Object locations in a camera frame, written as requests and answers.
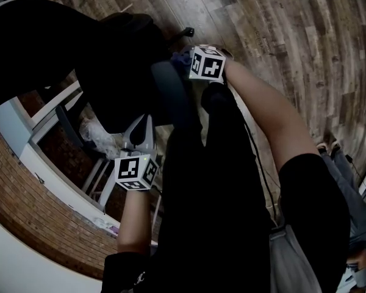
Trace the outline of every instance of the wooden floor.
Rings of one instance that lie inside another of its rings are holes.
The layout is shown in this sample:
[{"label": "wooden floor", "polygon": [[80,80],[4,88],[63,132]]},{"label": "wooden floor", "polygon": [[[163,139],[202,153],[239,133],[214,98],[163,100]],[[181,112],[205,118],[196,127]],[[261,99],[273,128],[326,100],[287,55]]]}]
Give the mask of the wooden floor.
[{"label": "wooden floor", "polygon": [[[327,126],[359,173],[366,170],[366,0],[53,1],[98,20],[132,4],[128,12],[150,14],[166,37],[194,27],[195,36],[185,43],[226,47],[293,103],[316,142]],[[259,128],[256,139],[273,178],[268,177],[271,191],[277,192],[271,152]]]}]

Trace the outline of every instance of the white wall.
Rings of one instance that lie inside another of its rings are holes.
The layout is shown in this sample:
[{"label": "white wall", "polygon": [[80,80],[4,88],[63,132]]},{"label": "white wall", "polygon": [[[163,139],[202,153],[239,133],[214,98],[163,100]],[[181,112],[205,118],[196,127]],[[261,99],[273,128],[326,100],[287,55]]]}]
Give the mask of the white wall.
[{"label": "white wall", "polygon": [[31,138],[32,128],[28,122],[30,116],[21,110],[23,107],[16,101],[18,98],[0,105],[0,133],[16,156],[20,157]]},{"label": "white wall", "polygon": [[0,293],[98,293],[101,281],[54,263],[0,225]]}]

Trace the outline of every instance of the foot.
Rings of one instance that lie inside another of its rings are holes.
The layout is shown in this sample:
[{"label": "foot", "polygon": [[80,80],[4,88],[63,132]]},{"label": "foot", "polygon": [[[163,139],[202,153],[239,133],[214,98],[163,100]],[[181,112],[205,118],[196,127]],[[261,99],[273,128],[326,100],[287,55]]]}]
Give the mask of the foot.
[{"label": "foot", "polygon": [[325,142],[319,143],[316,147],[320,154],[328,152],[328,146]]},{"label": "foot", "polygon": [[331,144],[331,157],[334,158],[336,151],[340,150],[340,144],[335,139],[333,143]]}]

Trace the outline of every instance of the black cable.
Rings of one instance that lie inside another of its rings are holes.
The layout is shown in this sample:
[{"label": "black cable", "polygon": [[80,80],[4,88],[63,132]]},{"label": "black cable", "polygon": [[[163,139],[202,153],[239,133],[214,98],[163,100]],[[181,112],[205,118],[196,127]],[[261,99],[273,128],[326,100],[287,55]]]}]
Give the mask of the black cable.
[{"label": "black cable", "polygon": [[358,169],[356,169],[356,167],[355,167],[355,165],[354,165],[354,162],[351,162],[351,163],[352,163],[352,165],[354,166],[354,168],[355,168],[355,171],[356,171],[357,175],[360,177],[360,179],[362,180],[362,183],[363,183],[363,184],[364,184],[364,186],[366,187],[366,184],[364,183],[363,178],[362,178],[362,177],[361,177],[361,175],[359,174]]},{"label": "black cable", "polygon": [[271,204],[272,204],[272,206],[273,206],[274,219],[276,220],[276,210],[275,210],[274,198],[273,198],[273,195],[271,194],[270,188],[269,188],[269,186],[268,186],[268,183],[267,183],[267,180],[266,180],[266,176],[264,175],[264,170],[263,170],[262,162],[260,161],[259,150],[257,149],[257,146],[256,146],[256,143],[255,143],[255,140],[254,140],[254,138],[253,138],[253,136],[252,136],[252,134],[251,134],[251,131],[249,130],[248,124],[246,123],[246,121],[245,121],[245,119],[244,119],[244,118],[243,118],[243,120],[244,120],[245,128],[246,128],[246,130],[248,131],[249,137],[251,138],[252,143],[253,143],[254,148],[255,148],[257,161],[259,162],[259,166],[260,166],[260,170],[261,170],[261,172],[262,172],[263,180],[264,180],[264,183],[265,183],[265,185],[266,185],[266,188],[267,188],[268,194],[270,195]]}]

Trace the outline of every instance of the chair leg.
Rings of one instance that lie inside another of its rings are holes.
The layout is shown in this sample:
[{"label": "chair leg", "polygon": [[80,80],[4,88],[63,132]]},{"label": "chair leg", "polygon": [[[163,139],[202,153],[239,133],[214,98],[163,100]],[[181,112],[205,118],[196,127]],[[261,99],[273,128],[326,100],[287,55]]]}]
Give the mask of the chair leg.
[{"label": "chair leg", "polygon": [[110,194],[114,189],[114,186],[115,186],[115,172],[114,172],[114,169],[113,169],[110,176],[109,176],[109,178],[108,178],[108,180],[107,180],[107,182],[106,182],[106,185],[103,188],[102,194],[99,196],[98,203],[103,208],[105,208],[107,200],[109,199]]},{"label": "chair leg", "polygon": [[104,167],[103,167],[103,169],[102,169],[102,171],[100,172],[98,178],[96,179],[96,181],[95,181],[95,183],[94,183],[94,185],[92,187],[91,192],[88,194],[90,197],[92,197],[92,193],[95,191],[96,186],[99,184],[100,180],[102,179],[102,177],[104,175],[104,172],[106,171],[106,169],[109,166],[109,164],[110,164],[110,160],[107,160],[106,163],[105,163],[105,165],[104,165]]},{"label": "chair leg", "polygon": [[158,198],[157,204],[156,204],[156,210],[154,211],[154,214],[153,214],[152,230],[151,230],[152,232],[154,229],[154,225],[156,224],[157,214],[159,213],[160,202],[161,202],[161,194],[159,195],[159,198]]},{"label": "chair leg", "polygon": [[90,174],[88,175],[87,179],[85,180],[83,187],[81,188],[81,190],[83,192],[86,192],[88,190],[88,187],[90,186],[93,178],[96,176],[100,166],[102,165],[104,159],[98,159],[98,161],[96,162],[96,164],[94,165],[94,167],[92,168]]},{"label": "chair leg", "polygon": [[170,47],[171,45],[173,45],[175,42],[177,42],[179,39],[183,38],[184,36],[186,37],[193,37],[195,33],[194,28],[192,27],[186,27],[183,31],[181,31],[180,33],[176,34],[175,36],[172,36],[168,41],[167,41],[167,46]]}]

